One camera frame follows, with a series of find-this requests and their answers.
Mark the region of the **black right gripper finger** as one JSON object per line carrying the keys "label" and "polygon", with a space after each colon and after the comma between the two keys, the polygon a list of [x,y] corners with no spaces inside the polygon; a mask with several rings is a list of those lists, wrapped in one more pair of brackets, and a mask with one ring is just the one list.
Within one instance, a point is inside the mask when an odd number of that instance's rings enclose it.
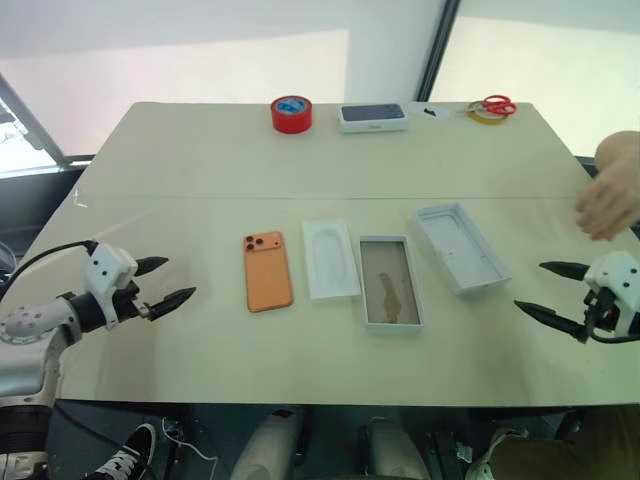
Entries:
{"label": "black right gripper finger", "polygon": [[585,343],[588,339],[584,324],[561,317],[554,310],[535,303],[515,300],[514,304],[525,314],[547,327],[565,333],[581,343]]}
{"label": "black right gripper finger", "polygon": [[561,277],[572,279],[575,281],[583,281],[586,273],[590,268],[589,265],[565,261],[542,262],[539,264],[539,267]]}

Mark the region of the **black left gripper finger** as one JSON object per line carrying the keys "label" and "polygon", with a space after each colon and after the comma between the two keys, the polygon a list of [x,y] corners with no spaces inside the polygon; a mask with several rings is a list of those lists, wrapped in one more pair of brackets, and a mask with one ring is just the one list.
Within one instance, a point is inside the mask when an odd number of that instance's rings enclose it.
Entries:
{"label": "black left gripper finger", "polygon": [[158,269],[169,261],[168,258],[162,256],[149,256],[136,260],[137,269],[134,273],[135,277],[147,275]]}
{"label": "black left gripper finger", "polygon": [[148,307],[147,319],[149,321],[155,321],[175,311],[186,301],[188,301],[190,297],[195,293],[195,291],[195,287],[189,287],[177,290],[169,295],[166,295],[160,302]]}

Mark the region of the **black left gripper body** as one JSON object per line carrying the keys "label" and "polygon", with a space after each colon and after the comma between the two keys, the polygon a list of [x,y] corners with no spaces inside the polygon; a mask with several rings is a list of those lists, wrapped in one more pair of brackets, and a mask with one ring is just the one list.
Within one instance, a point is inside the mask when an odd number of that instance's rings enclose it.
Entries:
{"label": "black left gripper body", "polygon": [[134,281],[129,281],[125,287],[115,290],[112,305],[118,324],[134,318],[152,321],[150,306],[138,298],[139,293],[140,288]]}

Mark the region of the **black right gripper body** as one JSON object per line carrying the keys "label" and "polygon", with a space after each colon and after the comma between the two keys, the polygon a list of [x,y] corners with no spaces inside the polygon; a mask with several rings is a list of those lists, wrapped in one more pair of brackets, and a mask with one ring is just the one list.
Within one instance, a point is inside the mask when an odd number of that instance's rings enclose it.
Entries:
{"label": "black right gripper body", "polygon": [[601,329],[614,331],[620,316],[614,293],[606,288],[598,292],[590,290],[584,298],[586,305],[585,324],[588,331]]}

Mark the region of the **person bare hand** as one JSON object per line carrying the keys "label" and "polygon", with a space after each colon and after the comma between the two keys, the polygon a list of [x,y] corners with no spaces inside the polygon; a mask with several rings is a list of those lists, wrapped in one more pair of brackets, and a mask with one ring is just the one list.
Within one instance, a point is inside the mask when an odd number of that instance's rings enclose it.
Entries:
{"label": "person bare hand", "polygon": [[579,199],[578,226],[592,240],[612,240],[639,221],[639,159],[630,155],[599,170]]}

